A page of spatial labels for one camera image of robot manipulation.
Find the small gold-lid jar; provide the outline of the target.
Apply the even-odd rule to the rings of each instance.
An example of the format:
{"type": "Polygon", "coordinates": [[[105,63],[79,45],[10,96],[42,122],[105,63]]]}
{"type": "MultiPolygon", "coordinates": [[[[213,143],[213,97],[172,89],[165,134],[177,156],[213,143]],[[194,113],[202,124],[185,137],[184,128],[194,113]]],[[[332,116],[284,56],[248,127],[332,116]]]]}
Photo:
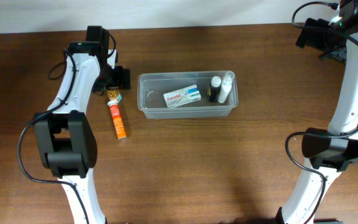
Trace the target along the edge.
{"type": "Polygon", "coordinates": [[[116,101],[119,103],[122,100],[119,90],[107,90],[106,94],[110,101],[116,101]]]}

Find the white Panadol medicine box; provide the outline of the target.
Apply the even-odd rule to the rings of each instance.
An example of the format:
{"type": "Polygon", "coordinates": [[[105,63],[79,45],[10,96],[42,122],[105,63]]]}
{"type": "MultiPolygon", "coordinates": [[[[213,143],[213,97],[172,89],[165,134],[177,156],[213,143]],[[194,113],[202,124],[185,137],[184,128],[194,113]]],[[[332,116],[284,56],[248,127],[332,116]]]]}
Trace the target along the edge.
{"type": "Polygon", "coordinates": [[[179,90],[164,93],[163,98],[168,108],[176,108],[199,101],[201,93],[197,85],[190,85],[179,90]]]}

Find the black bottle with white cap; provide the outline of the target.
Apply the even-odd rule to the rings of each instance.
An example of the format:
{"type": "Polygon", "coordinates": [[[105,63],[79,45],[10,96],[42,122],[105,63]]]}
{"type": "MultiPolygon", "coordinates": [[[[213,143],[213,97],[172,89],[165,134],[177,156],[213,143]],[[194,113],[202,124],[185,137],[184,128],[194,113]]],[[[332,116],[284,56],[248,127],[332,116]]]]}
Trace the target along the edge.
{"type": "Polygon", "coordinates": [[[217,100],[220,94],[220,87],[221,87],[221,78],[219,76],[214,76],[211,79],[208,88],[208,101],[214,103],[217,100]]]}

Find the white squeeze tube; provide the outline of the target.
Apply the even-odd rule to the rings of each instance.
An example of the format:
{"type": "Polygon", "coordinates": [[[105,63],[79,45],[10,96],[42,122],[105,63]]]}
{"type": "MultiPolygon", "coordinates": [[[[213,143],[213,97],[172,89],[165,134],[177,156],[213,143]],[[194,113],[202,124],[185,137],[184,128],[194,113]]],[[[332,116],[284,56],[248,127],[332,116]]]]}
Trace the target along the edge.
{"type": "Polygon", "coordinates": [[[222,83],[221,83],[221,90],[218,96],[219,103],[223,104],[226,101],[231,91],[232,83],[234,79],[235,79],[234,72],[226,72],[225,75],[223,76],[222,83]]]}

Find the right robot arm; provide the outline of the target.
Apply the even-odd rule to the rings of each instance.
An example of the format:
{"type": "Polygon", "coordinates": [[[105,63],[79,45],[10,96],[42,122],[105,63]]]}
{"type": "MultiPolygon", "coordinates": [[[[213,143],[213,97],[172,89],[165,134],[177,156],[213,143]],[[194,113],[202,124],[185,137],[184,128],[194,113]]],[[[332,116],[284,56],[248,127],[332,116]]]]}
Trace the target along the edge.
{"type": "Polygon", "coordinates": [[[293,26],[301,30],[296,46],[322,51],[320,59],[343,63],[345,73],[339,101],[327,129],[308,128],[301,136],[304,163],[295,189],[278,209],[275,223],[313,223],[331,184],[349,165],[358,163],[358,0],[324,2],[335,10],[330,21],[308,18],[293,26]]]}

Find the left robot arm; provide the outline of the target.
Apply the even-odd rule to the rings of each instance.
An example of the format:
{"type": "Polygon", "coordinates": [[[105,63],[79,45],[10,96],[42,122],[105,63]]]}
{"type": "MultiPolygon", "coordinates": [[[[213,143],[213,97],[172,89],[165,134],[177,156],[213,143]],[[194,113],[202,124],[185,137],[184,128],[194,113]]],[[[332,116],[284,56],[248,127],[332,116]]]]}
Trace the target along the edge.
{"type": "Polygon", "coordinates": [[[117,50],[109,46],[113,39],[101,26],[89,26],[84,41],[68,46],[60,89],[32,122],[42,165],[63,187],[75,223],[107,222],[94,186],[98,148],[86,110],[92,93],[131,87],[130,71],[117,65],[117,50]]]}

